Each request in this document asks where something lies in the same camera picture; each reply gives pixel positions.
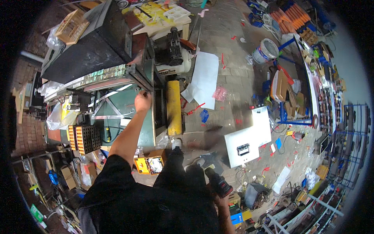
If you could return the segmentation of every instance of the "wooden crate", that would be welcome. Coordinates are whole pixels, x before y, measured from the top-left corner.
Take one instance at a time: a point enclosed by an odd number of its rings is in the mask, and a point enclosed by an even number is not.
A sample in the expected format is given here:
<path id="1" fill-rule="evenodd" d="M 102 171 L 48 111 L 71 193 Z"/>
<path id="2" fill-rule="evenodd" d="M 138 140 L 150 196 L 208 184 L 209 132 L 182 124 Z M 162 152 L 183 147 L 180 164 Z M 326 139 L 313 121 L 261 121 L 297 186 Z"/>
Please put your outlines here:
<path id="1" fill-rule="evenodd" d="M 76 44 L 90 24 L 84 17 L 84 12 L 80 9 L 68 14 L 57 28 L 55 36 L 66 45 Z"/>

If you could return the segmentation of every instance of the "white bucket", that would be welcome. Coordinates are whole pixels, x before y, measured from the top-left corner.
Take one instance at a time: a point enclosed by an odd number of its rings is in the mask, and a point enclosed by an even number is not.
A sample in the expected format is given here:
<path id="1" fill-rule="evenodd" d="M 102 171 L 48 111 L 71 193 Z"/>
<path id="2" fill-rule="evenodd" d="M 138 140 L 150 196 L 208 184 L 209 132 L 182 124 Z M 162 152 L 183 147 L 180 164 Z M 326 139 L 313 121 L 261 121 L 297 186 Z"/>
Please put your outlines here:
<path id="1" fill-rule="evenodd" d="M 265 38 L 260 45 L 253 51 L 252 57 L 259 64 L 265 64 L 279 55 L 277 45 L 270 39 Z"/>

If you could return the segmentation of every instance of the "white paper sheet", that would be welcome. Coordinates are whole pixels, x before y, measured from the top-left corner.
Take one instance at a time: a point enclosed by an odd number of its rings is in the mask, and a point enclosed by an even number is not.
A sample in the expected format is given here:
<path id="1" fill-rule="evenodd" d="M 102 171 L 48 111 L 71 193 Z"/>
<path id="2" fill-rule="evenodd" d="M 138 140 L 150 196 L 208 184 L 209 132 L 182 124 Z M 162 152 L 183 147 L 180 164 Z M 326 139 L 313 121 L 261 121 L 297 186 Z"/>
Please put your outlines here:
<path id="1" fill-rule="evenodd" d="M 202 108 L 214 110 L 212 96 L 217 87 L 218 65 L 216 55 L 198 52 L 191 84 L 181 93 L 188 102 L 195 99 L 199 105 L 205 103 Z"/>
<path id="2" fill-rule="evenodd" d="M 288 174 L 290 173 L 290 169 L 288 169 L 286 166 L 283 168 L 282 172 L 280 173 L 280 175 L 278 176 L 278 179 L 277 181 L 275 182 L 275 184 L 273 185 L 272 189 L 274 190 L 274 192 L 276 192 L 277 194 L 279 194 L 281 192 L 281 187 L 282 185 L 284 184 L 284 182 L 286 181 L 286 178 L 288 176 Z"/>

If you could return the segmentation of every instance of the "screwdriver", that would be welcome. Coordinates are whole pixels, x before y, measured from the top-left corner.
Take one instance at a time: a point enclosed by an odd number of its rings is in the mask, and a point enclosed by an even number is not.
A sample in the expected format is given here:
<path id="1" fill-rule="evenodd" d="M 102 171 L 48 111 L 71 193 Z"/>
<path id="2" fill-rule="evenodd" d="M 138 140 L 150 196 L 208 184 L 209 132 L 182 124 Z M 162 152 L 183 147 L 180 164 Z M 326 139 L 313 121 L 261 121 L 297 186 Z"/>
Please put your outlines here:
<path id="1" fill-rule="evenodd" d="M 109 121 L 108 121 L 108 118 L 107 118 L 107 142 L 110 142 L 110 140 L 112 139 L 112 136 L 110 135 L 110 129 L 109 129 Z"/>

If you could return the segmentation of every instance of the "green workbench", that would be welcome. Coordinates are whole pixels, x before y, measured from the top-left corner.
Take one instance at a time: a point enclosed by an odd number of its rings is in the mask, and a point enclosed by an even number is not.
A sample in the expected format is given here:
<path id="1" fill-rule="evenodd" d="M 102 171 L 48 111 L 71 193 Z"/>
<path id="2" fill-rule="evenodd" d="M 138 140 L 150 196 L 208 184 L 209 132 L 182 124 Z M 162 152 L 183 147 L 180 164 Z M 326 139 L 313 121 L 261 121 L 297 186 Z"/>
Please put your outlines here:
<path id="1" fill-rule="evenodd" d="M 134 89 L 128 89 L 125 91 L 118 92 L 113 94 L 109 97 L 111 102 L 114 106 L 121 112 L 121 114 L 130 113 L 131 109 L 135 109 L 134 100 L 137 92 Z M 102 115 L 116 115 L 114 110 L 109 106 L 109 104 L 104 100 L 105 103 L 101 106 L 101 108 L 96 113 L 96 116 Z M 125 118 L 133 117 L 135 113 L 131 113 L 126 115 Z M 110 127 L 120 127 L 126 128 L 125 126 L 120 126 L 120 119 L 108 119 L 108 123 Z M 95 125 L 100 130 L 100 136 L 102 139 L 106 138 L 106 130 L 105 127 L 107 126 L 106 119 L 92 119 L 91 124 Z M 144 122 L 143 126 L 140 131 L 140 136 L 138 140 L 138 146 L 148 147 L 154 146 L 154 129 L 153 129 L 153 121 L 152 121 L 152 110 L 149 109 Z M 114 139 L 117 135 L 118 128 L 110 128 L 110 133 L 112 138 Z M 111 146 L 113 142 L 106 143 L 102 142 L 102 146 Z"/>

